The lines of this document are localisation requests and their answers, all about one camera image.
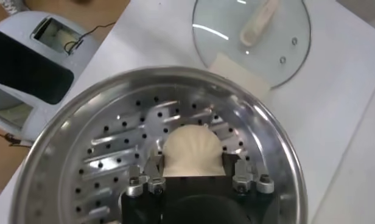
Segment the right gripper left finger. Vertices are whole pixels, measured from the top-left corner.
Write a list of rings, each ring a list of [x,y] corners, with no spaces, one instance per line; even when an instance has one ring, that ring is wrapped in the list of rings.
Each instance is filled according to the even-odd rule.
[[[163,177],[163,170],[163,155],[150,156],[142,172],[138,165],[130,166],[125,195],[139,197],[144,193],[145,186],[147,186],[147,192],[161,195],[166,190],[166,178]]]

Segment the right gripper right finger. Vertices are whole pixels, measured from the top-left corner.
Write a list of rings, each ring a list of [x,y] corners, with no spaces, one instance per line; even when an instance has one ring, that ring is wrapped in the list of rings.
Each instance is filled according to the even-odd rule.
[[[270,175],[263,173],[259,176],[249,156],[223,153],[222,165],[225,175],[231,177],[233,189],[238,194],[247,194],[251,191],[257,191],[260,194],[275,192],[275,182]]]

